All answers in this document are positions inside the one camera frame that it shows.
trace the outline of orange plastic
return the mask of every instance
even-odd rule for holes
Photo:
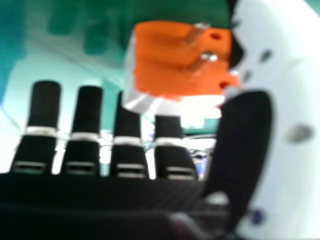
[[[226,85],[238,85],[229,74],[231,32],[209,28],[192,43],[184,39],[191,24],[147,21],[135,26],[135,87],[153,96],[175,98],[195,95],[221,95]],[[203,52],[218,60],[208,62],[197,72],[188,68]]]

